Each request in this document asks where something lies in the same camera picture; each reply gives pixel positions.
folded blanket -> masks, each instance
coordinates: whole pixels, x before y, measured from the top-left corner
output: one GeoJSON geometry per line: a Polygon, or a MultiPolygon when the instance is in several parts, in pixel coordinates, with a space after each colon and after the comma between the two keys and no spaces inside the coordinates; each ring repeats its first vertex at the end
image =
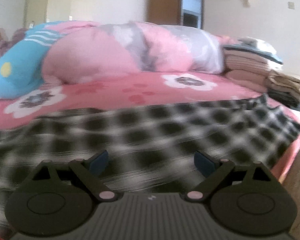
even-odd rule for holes
{"type": "Polygon", "coordinates": [[[238,39],[238,41],[241,41],[244,45],[250,45],[254,47],[255,49],[259,49],[261,51],[269,52],[272,54],[277,54],[277,51],[272,47],[268,42],[263,40],[258,40],[251,37],[244,37],[238,39]]]}
{"type": "Polygon", "coordinates": [[[286,107],[298,107],[300,105],[300,100],[298,98],[295,98],[290,93],[281,92],[277,90],[273,90],[271,88],[268,88],[268,95],[272,99],[280,102],[286,107]]]}
{"type": "Polygon", "coordinates": [[[257,54],[253,54],[245,51],[239,51],[239,50],[224,50],[223,54],[225,55],[225,57],[238,56],[246,59],[253,59],[255,61],[258,61],[259,63],[263,63],[262,68],[274,69],[274,70],[282,69],[282,64],[276,63],[274,61],[261,57],[257,54]]]}
{"type": "Polygon", "coordinates": [[[223,47],[224,47],[225,50],[237,50],[237,51],[245,51],[245,52],[253,53],[253,54],[259,55],[261,57],[264,57],[266,59],[269,59],[273,62],[283,64],[282,59],[279,58],[276,54],[272,54],[270,52],[265,52],[265,51],[262,51],[260,49],[256,49],[256,48],[254,48],[252,46],[249,46],[249,45],[230,44],[230,45],[224,45],[223,47]]]}
{"type": "Polygon", "coordinates": [[[279,91],[279,92],[289,93],[290,95],[295,97],[300,102],[300,93],[296,92],[294,89],[292,89],[290,87],[283,87],[283,86],[276,85],[267,78],[264,81],[264,86],[267,88],[270,88],[272,90],[279,91]]]}
{"type": "Polygon", "coordinates": [[[233,70],[227,73],[226,76],[227,78],[251,81],[252,83],[258,84],[260,86],[263,86],[263,83],[266,79],[266,76],[264,75],[255,74],[245,70],[233,70]]]}
{"type": "Polygon", "coordinates": [[[269,74],[268,79],[273,84],[276,84],[276,85],[282,86],[282,87],[291,88],[300,94],[300,80],[295,77],[288,76],[281,72],[272,70],[269,74]]]}
{"type": "Polygon", "coordinates": [[[232,78],[229,73],[226,74],[226,77],[231,80],[233,83],[239,85],[239,86],[242,86],[242,87],[246,87],[246,88],[249,88],[253,91],[256,91],[258,93],[266,93],[267,92],[267,88],[264,87],[264,86],[261,86],[259,84],[255,84],[249,80],[238,80],[238,79],[235,79],[235,78],[232,78]]]}
{"type": "Polygon", "coordinates": [[[230,70],[244,70],[262,76],[268,76],[271,71],[266,63],[238,56],[225,56],[225,65],[230,70]]]}

white logo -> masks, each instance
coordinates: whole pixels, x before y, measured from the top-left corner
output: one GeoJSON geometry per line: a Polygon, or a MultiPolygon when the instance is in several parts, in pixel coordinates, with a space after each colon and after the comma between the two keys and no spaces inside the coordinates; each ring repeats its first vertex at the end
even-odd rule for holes
{"type": "Polygon", "coordinates": [[[157,198],[157,197],[156,197],[156,196],[153,196],[153,195],[152,195],[151,197],[148,197],[149,200],[155,200],[156,198],[157,198]]]}

circular black pad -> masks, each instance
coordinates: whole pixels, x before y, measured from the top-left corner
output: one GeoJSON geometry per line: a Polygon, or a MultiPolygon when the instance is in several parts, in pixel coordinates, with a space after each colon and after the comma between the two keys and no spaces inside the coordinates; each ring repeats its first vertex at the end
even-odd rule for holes
{"type": "Polygon", "coordinates": [[[18,232],[50,237],[70,232],[91,215],[93,202],[83,190],[48,180],[30,181],[10,197],[5,215],[18,232]]]}
{"type": "Polygon", "coordinates": [[[289,230],[297,215],[296,204],[285,191],[265,189],[253,182],[225,187],[211,198],[211,212],[226,228],[247,236],[289,230]]]}
{"type": "Polygon", "coordinates": [[[28,201],[28,208],[39,215],[49,215],[60,211],[66,204],[65,198],[57,193],[39,193],[28,201]]]}
{"type": "Polygon", "coordinates": [[[238,206],[252,215],[267,214],[274,209],[274,200],[260,193],[248,193],[238,198],[238,206]]]}

wooden door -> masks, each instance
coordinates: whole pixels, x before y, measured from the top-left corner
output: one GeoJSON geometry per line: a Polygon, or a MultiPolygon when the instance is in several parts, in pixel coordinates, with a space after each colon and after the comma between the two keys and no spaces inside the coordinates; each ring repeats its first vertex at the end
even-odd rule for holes
{"type": "Polygon", "coordinates": [[[26,0],[24,28],[46,22],[48,0],[26,0]]]}
{"type": "Polygon", "coordinates": [[[159,25],[179,25],[181,0],[150,0],[148,22],[159,25]]]}

yellow dot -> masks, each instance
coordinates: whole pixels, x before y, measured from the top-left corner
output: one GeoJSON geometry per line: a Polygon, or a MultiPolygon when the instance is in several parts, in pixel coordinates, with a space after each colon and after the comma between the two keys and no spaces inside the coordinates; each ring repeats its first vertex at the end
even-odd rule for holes
{"type": "Polygon", "coordinates": [[[0,70],[0,74],[3,77],[8,77],[11,75],[11,70],[12,70],[12,66],[10,62],[6,62],[2,65],[1,70],[0,70]]]}

